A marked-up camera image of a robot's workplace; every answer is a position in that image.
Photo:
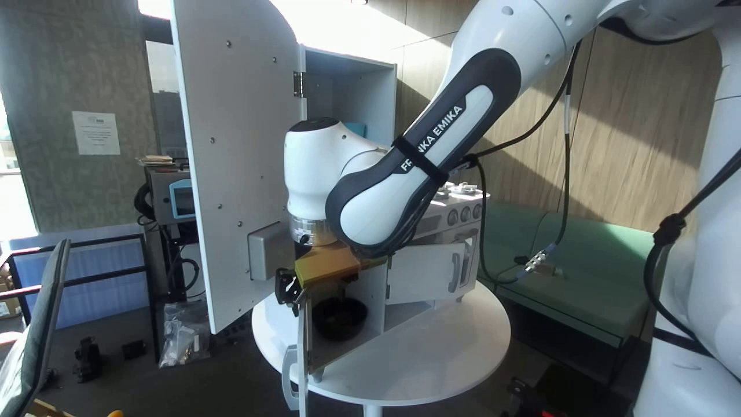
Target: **table leg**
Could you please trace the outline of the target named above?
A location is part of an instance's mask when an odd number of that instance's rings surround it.
[[[364,417],[383,417],[385,408],[381,406],[364,406]]]

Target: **chair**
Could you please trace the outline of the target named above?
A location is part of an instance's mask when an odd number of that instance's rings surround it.
[[[0,417],[20,417],[47,376],[47,353],[64,286],[70,240],[60,240],[42,275],[32,319],[0,369]]]

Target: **wall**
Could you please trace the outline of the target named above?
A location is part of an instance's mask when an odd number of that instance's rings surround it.
[[[2,0],[0,88],[40,231],[137,218],[156,150],[137,0]],[[121,156],[79,156],[71,111],[115,114]]]
[[[368,3],[420,32],[394,46],[400,67],[398,129],[408,127],[436,92],[450,45],[473,5]],[[584,41],[573,100],[573,213],[656,230],[666,213],[679,211],[694,191],[717,74],[720,54],[712,35],[671,46],[641,46],[595,30]],[[563,66],[555,66],[486,132],[486,141],[497,144],[525,132],[552,103],[561,77]],[[493,199],[559,211],[561,120],[559,106],[530,141],[486,159]]]

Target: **desk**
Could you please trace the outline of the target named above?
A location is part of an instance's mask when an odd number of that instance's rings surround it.
[[[296,344],[296,328],[275,297],[252,310],[258,348],[275,371],[286,348]],[[451,398],[501,366],[509,337],[502,303],[477,283],[462,302],[430,308],[331,361],[323,379],[309,378],[309,390],[364,406],[365,417],[383,414],[383,408]]]
[[[488,272],[515,267],[517,256],[533,256],[544,249],[559,235],[559,227],[559,215],[541,218],[533,209],[493,205],[485,231]],[[566,240],[550,258],[550,265],[563,269],[563,274],[536,272],[515,286],[502,286],[497,297],[604,346],[623,348],[639,328],[648,305],[641,269],[650,245],[650,231],[570,218]],[[481,280],[507,280],[515,274]]]

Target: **green surface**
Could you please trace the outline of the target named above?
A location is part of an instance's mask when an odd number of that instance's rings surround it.
[[[552,244],[559,227],[559,213],[488,205],[485,235],[488,272],[502,280],[513,279],[522,272],[509,269],[515,258]],[[603,344],[620,346],[646,310],[641,269],[648,251],[648,231],[570,218],[568,235],[544,269],[495,293]]]

